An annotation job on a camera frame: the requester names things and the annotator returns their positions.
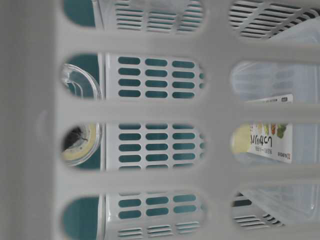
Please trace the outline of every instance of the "clear plastic container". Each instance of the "clear plastic container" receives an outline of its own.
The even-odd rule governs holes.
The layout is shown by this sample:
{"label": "clear plastic container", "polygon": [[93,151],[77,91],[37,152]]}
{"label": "clear plastic container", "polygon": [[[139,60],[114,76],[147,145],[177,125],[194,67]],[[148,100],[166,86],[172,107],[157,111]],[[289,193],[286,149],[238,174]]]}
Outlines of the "clear plastic container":
{"label": "clear plastic container", "polygon": [[[64,64],[61,81],[73,95],[80,98],[100,99],[101,91],[97,81],[86,71]],[[69,166],[76,166],[88,160],[98,149],[101,142],[102,126],[84,124],[70,130],[64,139],[62,158]]]}
{"label": "clear plastic container", "polygon": [[[320,44],[320,18],[298,24],[269,41]],[[244,101],[292,94],[293,103],[318,104],[319,71],[320,66],[315,64],[244,62],[233,71],[231,84]],[[317,124],[293,124],[292,164],[319,162],[318,135]],[[235,157],[249,165],[281,163],[247,152],[237,153]],[[242,193],[286,225],[320,221],[318,185],[255,187]]]}

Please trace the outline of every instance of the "product label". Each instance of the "product label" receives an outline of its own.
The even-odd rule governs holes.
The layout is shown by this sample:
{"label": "product label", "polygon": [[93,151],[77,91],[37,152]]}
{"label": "product label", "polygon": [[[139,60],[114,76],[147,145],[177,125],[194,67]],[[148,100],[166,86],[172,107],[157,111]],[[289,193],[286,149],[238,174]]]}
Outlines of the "product label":
{"label": "product label", "polygon": [[[292,103],[292,94],[250,101],[250,103]],[[250,125],[248,153],[264,156],[287,164],[292,162],[293,125],[254,123]]]}

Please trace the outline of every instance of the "vented white panel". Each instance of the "vented white panel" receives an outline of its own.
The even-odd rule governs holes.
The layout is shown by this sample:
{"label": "vented white panel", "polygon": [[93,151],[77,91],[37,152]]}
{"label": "vented white panel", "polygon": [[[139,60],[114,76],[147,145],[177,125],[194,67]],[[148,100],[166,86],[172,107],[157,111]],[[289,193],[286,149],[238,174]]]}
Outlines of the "vented white panel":
{"label": "vented white panel", "polygon": [[283,227],[284,224],[263,211],[242,194],[234,199],[232,219],[244,230]]}
{"label": "vented white panel", "polygon": [[106,169],[191,167],[204,157],[205,139],[188,124],[106,125]]}
{"label": "vented white panel", "polygon": [[242,37],[268,39],[308,19],[320,16],[320,9],[269,0],[237,0],[229,11],[233,29]]}
{"label": "vented white panel", "polygon": [[188,191],[109,195],[106,197],[105,239],[150,239],[192,234],[205,223],[204,209],[199,196]]}
{"label": "vented white panel", "polygon": [[106,54],[107,99],[192,99],[204,88],[204,73],[189,58]]}
{"label": "vented white panel", "polygon": [[199,0],[99,0],[105,30],[194,32],[204,19]]}

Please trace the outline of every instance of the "vegetable illustration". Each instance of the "vegetable illustration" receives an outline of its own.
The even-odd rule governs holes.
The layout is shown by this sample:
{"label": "vegetable illustration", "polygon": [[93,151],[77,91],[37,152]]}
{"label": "vegetable illustration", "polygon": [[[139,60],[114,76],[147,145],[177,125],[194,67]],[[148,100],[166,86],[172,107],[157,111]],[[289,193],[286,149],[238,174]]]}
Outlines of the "vegetable illustration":
{"label": "vegetable illustration", "polygon": [[276,125],[273,123],[271,124],[271,133],[272,133],[272,135],[276,134]]}
{"label": "vegetable illustration", "polygon": [[282,139],[284,137],[285,131],[287,129],[288,124],[279,124],[278,129],[276,130],[276,135]]}
{"label": "vegetable illustration", "polygon": [[269,135],[269,124],[264,124],[264,132],[266,135]]}

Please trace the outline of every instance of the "plastic storage container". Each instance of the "plastic storage container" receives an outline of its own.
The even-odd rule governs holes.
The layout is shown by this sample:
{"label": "plastic storage container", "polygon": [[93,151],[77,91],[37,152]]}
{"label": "plastic storage container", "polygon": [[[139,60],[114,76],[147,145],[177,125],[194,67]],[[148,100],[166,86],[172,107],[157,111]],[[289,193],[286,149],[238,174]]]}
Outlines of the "plastic storage container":
{"label": "plastic storage container", "polygon": [[[281,43],[320,44],[320,18],[307,20],[272,37]],[[320,66],[314,64],[245,62],[231,75],[235,93],[244,101],[292,94],[294,103],[319,103]],[[293,124],[292,164],[319,163],[319,126]],[[237,153],[245,164],[277,164],[280,161],[253,153]],[[320,221],[319,187],[285,185],[256,187],[242,192],[286,225]]]}

